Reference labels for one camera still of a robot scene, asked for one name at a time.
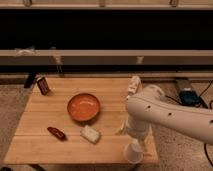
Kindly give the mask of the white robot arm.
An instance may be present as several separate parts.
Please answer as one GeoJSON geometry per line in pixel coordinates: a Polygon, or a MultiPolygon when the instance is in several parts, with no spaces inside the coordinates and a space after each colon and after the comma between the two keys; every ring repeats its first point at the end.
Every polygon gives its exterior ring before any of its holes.
{"type": "Polygon", "coordinates": [[[144,140],[148,126],[157,124],[213,145],[213,110],[168,103],[157,85],[148,85],[130,96],[125,109],[125,127],[132,138],[144,140]]]}

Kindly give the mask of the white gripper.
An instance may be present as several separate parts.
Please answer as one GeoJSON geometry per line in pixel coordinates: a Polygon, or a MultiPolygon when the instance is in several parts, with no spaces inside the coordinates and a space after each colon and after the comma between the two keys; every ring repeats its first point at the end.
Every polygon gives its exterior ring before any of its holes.
{"type": "MultiPolygon", "coordinates": [[[[125,130],[128,135],[138,140],[144,140],[148,135],[149,124],[129,116],[125,121],[125,130]]],[[[144,152],[147,156],[152,156],[149,151],[148,138],[143,141],[144,152]]]]}

